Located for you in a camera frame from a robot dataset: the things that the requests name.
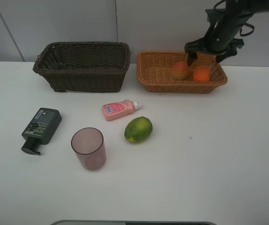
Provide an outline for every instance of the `basket rim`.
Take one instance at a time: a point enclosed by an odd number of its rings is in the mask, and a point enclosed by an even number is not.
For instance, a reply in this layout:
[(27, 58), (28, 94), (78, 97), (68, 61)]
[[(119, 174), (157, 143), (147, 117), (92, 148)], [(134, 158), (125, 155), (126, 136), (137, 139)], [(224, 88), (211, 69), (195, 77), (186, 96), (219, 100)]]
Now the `basket rim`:
[(182, 85), (182, 86), (203, 86), (203, 87), (218, 87), (222, 86), (227, 83), (228, 79), (227, 76), (222, 69), (221, 65), (217, 63), (217, 66), (221, 69), (222, 71), (222, 77), (223, 79), (221, 81), (210, 81), (210, 82), (197, 82), (197, 81), (150, 81), (150, 80), (145, 80), (142, 78), (142, 72), (141, 72), (141, 56), (144, 54), (167, 54), (167, 53), (174, 53), (174, 54), (186, 54), (184, 51), (142, 51), (138, 53), (137, 56), (137, 78), (139, 82), (145, 86), (153, 86), (154, 84), (161, 84), (161, 86), (170, 86), (170, 85)]
[[(111, 69), (108, 70), (106, 68), (101, 69), (100, 67), (98, 67), (97, 69), (79, 69), (79, 70), (65, 70), (65, 69), (61, 69), (61, 70), (47, 70), (47, 69), (41, 69), (39, 68), (39, 65), (42, 63), (43, 58), (45, 57), (45, 55), (47, 54), (47, 51), (55, 46), (55, 45), (119, 45), (119, 46), (123, 46), (126, 49), (126, 62), (123, 65), (123, 67), (118, 68), (118, 69)], [(87, 73), (90, 72), (92, 74), (98, 74), (98, 72), (107, 72), (109, 73), (109, 75), (117, 75), (117, 74), (123, 74), (125, 72), (127, 72), (128, 68), (130, 65), (130, 49), (128, 44), (123, 43), (123, 42), (100, 42), (100, 41), (87, 41), (87, 42), (52, 42), (50, 44), (48, 44), (45, 49), (41, 52), (40, 55), (37, 56), (37, 60), (33, 66), (33, 71), (39, 75), (41, 75), (40, 73), (44, 73), (44, 75), (53, 75), (53, 74), (58, 74), (58, 72), (61, 73), (70, 73), (70, 74), (79, 74), (81, 72)]]

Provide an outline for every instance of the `pink plastic cup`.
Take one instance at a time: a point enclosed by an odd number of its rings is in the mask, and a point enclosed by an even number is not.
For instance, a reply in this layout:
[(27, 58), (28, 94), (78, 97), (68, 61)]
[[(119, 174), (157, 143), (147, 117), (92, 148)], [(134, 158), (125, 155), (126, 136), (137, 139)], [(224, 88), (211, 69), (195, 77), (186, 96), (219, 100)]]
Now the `pink plastic cup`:
[(105, 143), (102, 133), (92, 127), (75, 133), (71, 146), (82, 166), (87, 170), (97, 170), (106, 161)]

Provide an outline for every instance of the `pink plastic bottle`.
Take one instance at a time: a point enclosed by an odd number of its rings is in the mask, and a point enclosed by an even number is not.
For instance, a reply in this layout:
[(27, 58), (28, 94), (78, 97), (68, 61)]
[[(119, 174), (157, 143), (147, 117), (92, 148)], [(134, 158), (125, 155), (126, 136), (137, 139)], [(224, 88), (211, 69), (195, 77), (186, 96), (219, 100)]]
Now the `pink plastic bottle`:
[(114, 102), (102, 106), (103, 114), (107, 121), (115, 120), (127, 114), (133, 113), (138, 110), (141, 104), (138, 102), (132, 102), (129, 100), (124, 100), (123, 102)]

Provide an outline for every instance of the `white table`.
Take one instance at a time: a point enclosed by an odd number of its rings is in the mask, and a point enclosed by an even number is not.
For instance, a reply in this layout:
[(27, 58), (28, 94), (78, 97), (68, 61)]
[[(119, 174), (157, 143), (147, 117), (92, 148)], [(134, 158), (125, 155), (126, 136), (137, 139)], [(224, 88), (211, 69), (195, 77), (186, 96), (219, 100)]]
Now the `white table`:
[[(224, 67), (211, 94), (147, 92), (131, 65), (120, 93), (54, 92), (33, 63), (0, 62), (0, 225), (58, 220), (207, 221), (269, 224), (269, 68)], [(142, 109), (111, 122), (101, 105), (129, 99)], [(21, 151), (21, 132), (40, 107), (62, 122), (41, 156)], [(133, 118), (154, 131), (124, 140)], [(70, 140), (84, 127), (105, 137), (107, 161), (82, 168)]]

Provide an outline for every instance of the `green fruit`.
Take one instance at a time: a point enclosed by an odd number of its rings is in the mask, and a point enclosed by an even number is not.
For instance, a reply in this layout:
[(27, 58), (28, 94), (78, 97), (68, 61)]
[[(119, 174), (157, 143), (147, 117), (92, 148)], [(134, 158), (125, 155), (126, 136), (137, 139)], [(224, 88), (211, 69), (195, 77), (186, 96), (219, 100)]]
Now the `green fruit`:
[(152, 123), (148, 118), (138, 117), (127, 125), (124, 137), (131, 143), (142, 142), (150, 136), (152, 129)]

